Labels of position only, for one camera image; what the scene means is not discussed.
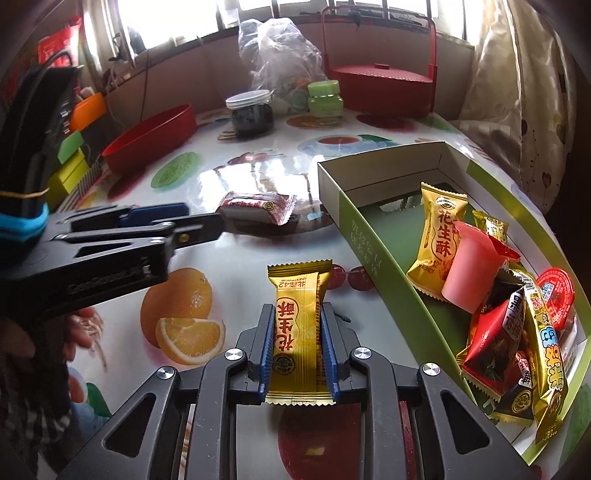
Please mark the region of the person's left hand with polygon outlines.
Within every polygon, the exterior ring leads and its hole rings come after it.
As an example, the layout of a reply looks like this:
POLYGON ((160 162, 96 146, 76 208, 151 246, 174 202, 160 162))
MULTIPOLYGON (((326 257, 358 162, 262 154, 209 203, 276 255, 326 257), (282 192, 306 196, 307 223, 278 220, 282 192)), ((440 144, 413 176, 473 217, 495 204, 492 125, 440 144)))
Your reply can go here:
MULTIPOLYGON (((80 320, 90 319, 96 313, 93 307, 87 307, 70 314, 65 324, 65 344, 63 358, 73 361, 76 349, 90 349, 94 343, 92 338, 79 324, 80 320)), ((14 321, 2 319, 0 326, 0 350, 3 354, 10 354, 21 358, 32 358, 35 346, 29 335, 14 321)))

